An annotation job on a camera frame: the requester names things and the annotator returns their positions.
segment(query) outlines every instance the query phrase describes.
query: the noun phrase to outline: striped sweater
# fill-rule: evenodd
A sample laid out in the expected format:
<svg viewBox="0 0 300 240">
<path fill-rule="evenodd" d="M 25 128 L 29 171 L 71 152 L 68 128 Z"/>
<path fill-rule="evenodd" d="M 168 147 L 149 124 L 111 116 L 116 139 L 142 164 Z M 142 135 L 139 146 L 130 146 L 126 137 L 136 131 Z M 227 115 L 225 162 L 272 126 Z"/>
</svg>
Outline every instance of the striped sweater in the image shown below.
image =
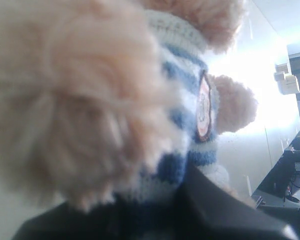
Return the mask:
<svg viewBox="0 0 300 240">
<path fill-rule="evenodd" d="M 182 139 L 177 151 L 162 158 L 156 175 L 143 174 L 139 187 L 122 195 L 127 209 L 124 228 L 131 239 L 173 239 L 170 206 L 183 182 L 187 161 L 216 184 L 228 181 L 225 169 L 216 164 L 214 123 L 219 96 L 213 82 L 205 78 L 207 44 L 201 33 L 169 13 L 147 10 L 146 14 L 162 46 L 167 79 L 182 85 L 182 107 L 171 110 Z"/>
</svg>

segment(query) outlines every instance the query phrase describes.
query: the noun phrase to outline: badge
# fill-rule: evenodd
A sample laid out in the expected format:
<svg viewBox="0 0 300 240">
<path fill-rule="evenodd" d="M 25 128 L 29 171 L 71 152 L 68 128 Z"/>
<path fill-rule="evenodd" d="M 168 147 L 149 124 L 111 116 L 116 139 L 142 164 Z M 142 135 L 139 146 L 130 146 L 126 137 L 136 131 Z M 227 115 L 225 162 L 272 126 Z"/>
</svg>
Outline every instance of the badge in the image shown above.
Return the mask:
<svg viewBox="0 0 300 240">
<path fill-rule="evenodd" d="M 211 89 L 207 77 L 204 75 L 201 81 L 197 100 L 196 122 L 198 135 L 201 141 L 206 141 L 211 128 Z"/>
</svg>

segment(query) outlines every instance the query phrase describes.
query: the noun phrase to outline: patch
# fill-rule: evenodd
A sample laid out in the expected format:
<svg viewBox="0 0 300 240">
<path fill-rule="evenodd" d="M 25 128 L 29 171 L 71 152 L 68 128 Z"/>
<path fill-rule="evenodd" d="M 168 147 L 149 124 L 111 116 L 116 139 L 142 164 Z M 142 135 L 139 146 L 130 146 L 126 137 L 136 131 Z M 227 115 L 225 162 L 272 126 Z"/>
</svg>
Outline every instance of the patch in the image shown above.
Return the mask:
<svg viewBox="0 0 300 240">
<path fill-rule="evenodd" d="M 199 138 L 206 141 L 211 129 L 211 88 L 206 75 L 203 75 L 196 109 L 196 125 Z"/>
</svg>

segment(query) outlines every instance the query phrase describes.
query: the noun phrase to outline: ceiling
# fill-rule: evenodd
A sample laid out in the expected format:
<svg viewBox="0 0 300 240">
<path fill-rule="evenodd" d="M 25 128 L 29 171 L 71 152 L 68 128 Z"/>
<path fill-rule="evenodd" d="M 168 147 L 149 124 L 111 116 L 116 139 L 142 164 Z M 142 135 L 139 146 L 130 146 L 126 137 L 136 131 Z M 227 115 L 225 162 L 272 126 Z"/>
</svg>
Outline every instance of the ceiling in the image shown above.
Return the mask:
<svg viewBox="0 0 300 240">
<path fill-rule="evenodd" d="M 289 55 L 300 53 L 300 0 L 253 0 L 286 41 Z"/>
</svg>

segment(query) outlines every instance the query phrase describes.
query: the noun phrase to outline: stuffed animal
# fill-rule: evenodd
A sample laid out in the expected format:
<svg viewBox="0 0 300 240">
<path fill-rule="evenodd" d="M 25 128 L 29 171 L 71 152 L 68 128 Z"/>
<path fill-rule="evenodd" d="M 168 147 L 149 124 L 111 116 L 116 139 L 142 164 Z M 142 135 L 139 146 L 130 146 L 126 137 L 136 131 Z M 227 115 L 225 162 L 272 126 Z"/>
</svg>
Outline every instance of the stuffed animal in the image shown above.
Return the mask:
<svg viewBox="0 0 300 240">
<path fill-rule="evenodd" d="M 0 0 L 2 182 L 86 212 L 116 195 L 131 229 L 169 205 L 187 162 L 227 188 L 217 136 L 257 104 L 204 53 L 226 51 L 243 15 L 243 0 Z"/>
</svg>

